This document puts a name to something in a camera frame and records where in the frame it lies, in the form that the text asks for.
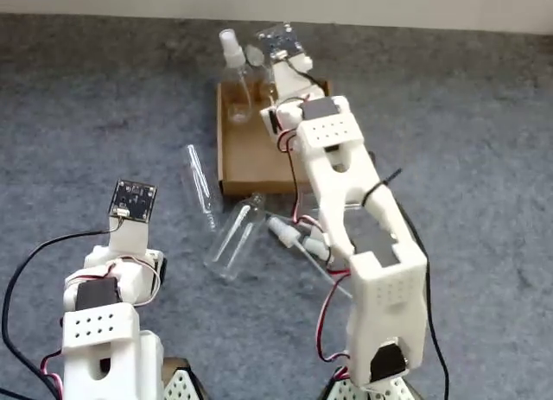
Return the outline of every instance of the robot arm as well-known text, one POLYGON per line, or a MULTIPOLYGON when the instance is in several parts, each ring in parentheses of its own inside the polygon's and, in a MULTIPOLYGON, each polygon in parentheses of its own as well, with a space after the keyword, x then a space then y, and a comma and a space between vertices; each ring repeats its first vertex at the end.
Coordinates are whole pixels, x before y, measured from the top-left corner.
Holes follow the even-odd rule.
POLYGON ((64 399, 157 400, 163 396, 163 348, 140 329, 136 306, 161 286, 165 259, 147 248, 156 188, 120 181, 110 208, 108 246, 66 279, 64 399))
POLYGON ((319 203, 319 222, 327 245, 335 256, 347 260, 351 271, 349 374, 356 386, 376 389, 422 362, 427 258, 411 237, 391 190, 379 184, 347 99, 325 97, 320 87, 305 77, 312 61, 288 24, 265 30, 258 37, 273 63, 279 94, 276 106, 261 111, 262 118, 275 139, 279 135, 273 131, 275 116, 280 130, 296 134, 294 151, 302 157, 319 203), (394 238, 393 265, 383 267, 370 251, 355 254, 344 227, 344 207, 349 203, 361 204, 394 238))

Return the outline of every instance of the clear plastic bottle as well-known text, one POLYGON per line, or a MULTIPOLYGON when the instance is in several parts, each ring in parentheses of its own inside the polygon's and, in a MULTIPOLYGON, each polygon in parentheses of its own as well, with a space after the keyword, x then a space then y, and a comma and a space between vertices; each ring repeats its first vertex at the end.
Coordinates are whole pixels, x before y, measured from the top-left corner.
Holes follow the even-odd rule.
POLYGON ((265 198, 253 194, 233 209, 223 229, 209 248, 204 265, 227 280, 233 280, 250 255, 264 222, 265 198))
POLYGON ((232 29, 219 33, 226 67, 221 76, 223 103, 228 119, 245 124, 251 119, 255 73, 245 61, 244 51, 232 29))

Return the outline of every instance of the white wall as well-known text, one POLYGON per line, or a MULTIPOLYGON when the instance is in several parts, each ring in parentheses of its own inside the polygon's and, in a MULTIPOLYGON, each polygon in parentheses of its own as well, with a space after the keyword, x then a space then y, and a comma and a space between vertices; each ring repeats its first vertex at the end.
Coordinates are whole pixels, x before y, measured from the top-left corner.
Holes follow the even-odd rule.
POLYGON ((553 0, 0 0, 0 11, 553 33, 553 0))

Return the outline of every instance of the cardboard box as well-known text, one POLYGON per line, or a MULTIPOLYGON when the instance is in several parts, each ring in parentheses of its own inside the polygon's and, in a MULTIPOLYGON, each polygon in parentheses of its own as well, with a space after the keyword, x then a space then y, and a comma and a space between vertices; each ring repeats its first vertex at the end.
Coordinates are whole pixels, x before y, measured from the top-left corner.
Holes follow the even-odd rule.
MULTIPOLYGON (((330 85, 324 82, 327 93, 330 85)), ((227 120, 223 91, 217 86, 217 149, 219 185, 223 195, 247 196, 253 193, 294 193, 294 182, 287 154, 280 152, 267 133, 259 111, 269 105, 260 90, 253 90, 254 110, 251 121, 236 125, 227 120)), ((292 154, 294 170, 302 190, 308 188, 308 177, 299 156, 292 154)))

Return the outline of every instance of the circuit board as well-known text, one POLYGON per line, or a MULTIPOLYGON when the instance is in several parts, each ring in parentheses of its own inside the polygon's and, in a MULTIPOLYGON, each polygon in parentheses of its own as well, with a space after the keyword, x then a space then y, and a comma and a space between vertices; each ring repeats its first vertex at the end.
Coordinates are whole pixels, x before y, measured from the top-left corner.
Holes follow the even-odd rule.
POLYGON ((302 44, 288 23, 260 31, 257 33, 257 38, 272 61, 289 59, 303 53, 302 44))
POLYGON ((119 180, 111 198, 110 215, 123 219, 149 222, 157 188, 142 182, 119 180))

